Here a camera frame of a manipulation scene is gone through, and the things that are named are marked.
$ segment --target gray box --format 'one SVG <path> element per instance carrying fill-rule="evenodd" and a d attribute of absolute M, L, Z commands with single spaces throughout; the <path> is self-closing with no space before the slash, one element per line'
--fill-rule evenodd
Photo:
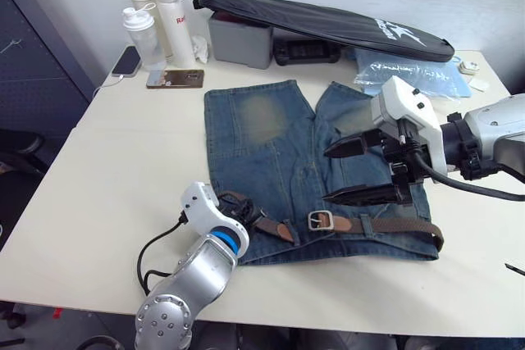
<path fill-rule="evenodd" d="M 208 21 L 213 54 L 218 61 L 231 61 L 255 69 L 267 69 L 272 60 L 271 26 L 215 12 Z"/>

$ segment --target white bottle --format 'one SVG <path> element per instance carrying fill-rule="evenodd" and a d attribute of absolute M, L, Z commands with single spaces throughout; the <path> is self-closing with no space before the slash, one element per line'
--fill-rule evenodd
<path fill-rule="evenodd" d="M 194 68 L 194 48 L 189 37 L 182 0 L 157 0 L 157 7 L 173 51 L 173 64 L 182 69 Z"/>
<path fill-rule="evenodd" d="M 157 0 L 131 0 L 133 2 L 133 6 L 136 10 L 141 9 L 142 7 L 146 6 L 149 3 L 157 3 Z M 157 31 L 157 37 L 158 41 L 161 42 L 162 49 L 164 50 L 164 55 L 166 55 L 166 58 L 168 61 L 171 60 L 171 46 L 170 42 L 167 39 L 166 31 L 164 30 L 164 25 L 162 24 L 162 19 L 160 14 L 158 13 L 158 7 L 152 8 L 148 10 L 149 14 L 153 17 L 155 20 L 155 30 Z"/>
<path fill-rule="evenodd" d="M 123 25 L 135 43 L 144 69 L 164 70 L 166 58 L 158 41 L 153 17 L 146 10 L 135 10 L 133 7 L 125 8 L 122 16 Z"/>

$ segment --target denim shorts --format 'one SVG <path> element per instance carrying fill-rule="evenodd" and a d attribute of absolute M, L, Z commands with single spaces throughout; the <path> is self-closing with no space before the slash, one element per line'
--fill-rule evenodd
<path fill-rule="evenodd" d="M 294 243 L 255 231 L 241 264 L 276 264 L 357 255 L 435 260 L 431 235 L 414 232 L 342 234 L 310 231 L 308 214 L 329 210 L 358 217 L 371 229 L 374 217 L 430 221 L 421 185 L 411 187 L 413 206 L 386 204 L 344 207 L 322 196 L 344 187 L 390 183 L 381 149 L 333 159 L 324 150 L 338 139 L 373 128 L 371 97 L 336 82 L 310 107 L 297 82 L 207 92 L 205 121 L 210 180 L 216 193 L 226 190 L 252 198 L 268 217 L 289 226 Z"/>

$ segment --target metal buckle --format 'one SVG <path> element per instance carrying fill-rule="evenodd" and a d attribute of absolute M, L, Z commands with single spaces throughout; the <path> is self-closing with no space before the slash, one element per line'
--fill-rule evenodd
<path fill-rule="evenodd" d="M 328 220 L 330 221 L 330 224 L 328 226 L 326 227 L 320 226 L 321 220 L 315 217 L 315 215 L 318 215 L 320 213 L 324 213 L 328 215 Z M 334 216 L 331 214 L 330 211 L 311 211 L 308 214 L 308 228 L 310 229 L 310 231 L 333 230 L 334 229 Z"/>

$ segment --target gold phone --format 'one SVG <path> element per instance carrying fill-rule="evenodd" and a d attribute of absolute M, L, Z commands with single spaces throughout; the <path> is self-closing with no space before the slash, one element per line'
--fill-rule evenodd
<path fill-rule="evenodd" d="M 154 70 L 149 73 L 149 89 L 202 88 L 204 70 Z"/>

